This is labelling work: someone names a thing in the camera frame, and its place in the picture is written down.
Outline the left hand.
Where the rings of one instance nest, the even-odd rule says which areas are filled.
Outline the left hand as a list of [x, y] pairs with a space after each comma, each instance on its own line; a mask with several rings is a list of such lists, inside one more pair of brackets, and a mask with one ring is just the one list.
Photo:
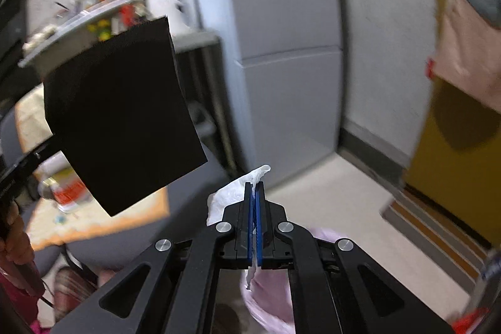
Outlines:
[[30, 264], [35, 254], [16, 203], [11, 203], [6, 221], [9, 231], [6, 240], [1, 240], [1, 268], [6, 270], [10, 264]]

